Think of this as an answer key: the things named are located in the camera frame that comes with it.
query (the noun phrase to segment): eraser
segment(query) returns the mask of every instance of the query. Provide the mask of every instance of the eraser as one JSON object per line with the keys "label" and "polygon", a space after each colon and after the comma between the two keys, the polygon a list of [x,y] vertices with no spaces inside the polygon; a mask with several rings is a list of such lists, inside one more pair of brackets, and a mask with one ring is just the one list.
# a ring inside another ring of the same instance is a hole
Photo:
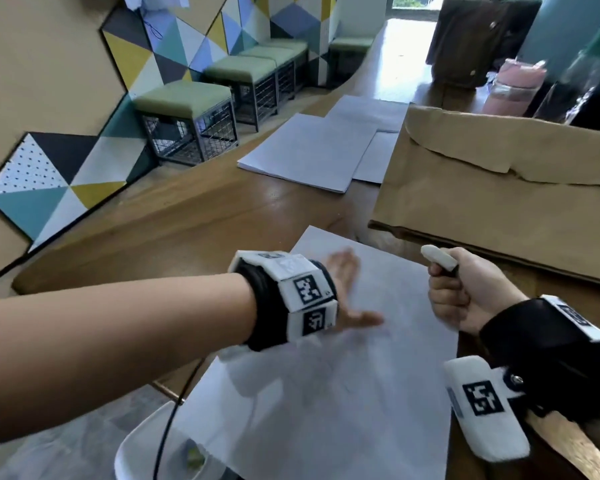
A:
{"label": "eraser", "polygon": [[422,255],[431,262],[437,263],[446,269],[449,273],[455,270],[458,265],[458,261],[453,257],[449,256],[446,252],[433,244],[425,244],[421,247],[420,252]]}

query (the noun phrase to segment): black wrist strap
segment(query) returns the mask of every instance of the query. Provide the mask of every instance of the black wrist strap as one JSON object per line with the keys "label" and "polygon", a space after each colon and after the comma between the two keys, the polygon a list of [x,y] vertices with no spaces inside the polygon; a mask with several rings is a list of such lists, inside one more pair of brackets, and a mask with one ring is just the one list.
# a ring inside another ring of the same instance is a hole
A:
{"label": "black wrist strap", "polygon": [[[327,283],[337,299],[334,282],[327,268],[319,261],[309,260],[323,272]],[[234,270],[247,280],[256,298],[257,318],[251,336],[245,342],[251,350],[260,352],[264,349],[287,343],[287,318],[289,310],[285,305],[278,284],[273,281],[260,266],[254,266],[241,260]]]}
{"label": "black wrist strap", "polygon": [[514,305],[487,323],[480,339],[523,380],[527,405],[567,419],[600,418],[600,343],[541,298]]}

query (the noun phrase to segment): wooden table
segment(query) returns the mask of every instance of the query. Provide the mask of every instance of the wooden table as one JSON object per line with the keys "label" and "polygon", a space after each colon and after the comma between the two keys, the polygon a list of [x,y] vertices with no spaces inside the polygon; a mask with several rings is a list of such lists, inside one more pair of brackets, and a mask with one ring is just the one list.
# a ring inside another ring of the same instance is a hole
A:
{"label": "wooden table", "polygon": [[[390,20],[355,76],[305,113],[324,116],[344,93],[478,111],[485,88],[463,91],[431,83],[424,59],[433,28],[430,22]],[[309,225],[423,262],[419,245],[368,229],[378,186],[354,181],[340,195],[238,169],[236,160],[267,135],[92,217],[21,272],[14,288],[35,293],[222,273],[236,249],[290,250]],[[600,287],[513,264],[505,264],[505,270],[526,293],[560,295],[600,325]],[[460,340],[460,355],[476,352],[472,339]],[[163,384],[179,390],[190,370],[177,371]],[[537,435],[531,435],[529,459],[487,469],[469,451],[453,421],[447,478],[576,478],[580,472],[600,478],[600,452],[577,426],[556,416],[529,422],[577,469]]]}

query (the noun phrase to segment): bottle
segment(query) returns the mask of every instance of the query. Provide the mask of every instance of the bottle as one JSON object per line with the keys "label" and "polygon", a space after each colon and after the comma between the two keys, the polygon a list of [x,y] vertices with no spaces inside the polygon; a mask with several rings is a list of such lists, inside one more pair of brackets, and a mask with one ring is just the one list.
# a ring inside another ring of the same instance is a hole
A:
{"label": "bottle", "polygon": [[483,114],[522,116],[544,82],[544,61],[535,65],[506,59],[493,81]]}
{"label": "bottle", "polygon": [[534,118],[570,125],[600,83],[600,30],[552,85]]}

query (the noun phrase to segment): person's left hand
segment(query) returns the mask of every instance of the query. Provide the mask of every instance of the person's left hand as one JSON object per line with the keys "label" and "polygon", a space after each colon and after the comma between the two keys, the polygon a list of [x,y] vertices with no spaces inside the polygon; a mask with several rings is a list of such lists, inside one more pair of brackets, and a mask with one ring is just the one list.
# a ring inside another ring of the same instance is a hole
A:
{"label": "person's left hand", "polygon": [[335,330],[361,328],[384,323],[383,316],[378,312],[349,309],[349,291],[351,291],[351,287],[360,272],[360,259],[354,254],[353,249],[346,248],[343,251],[331,254],[324,261],[324,266],[331,275],[338,293],[338,318],[336,319]]}

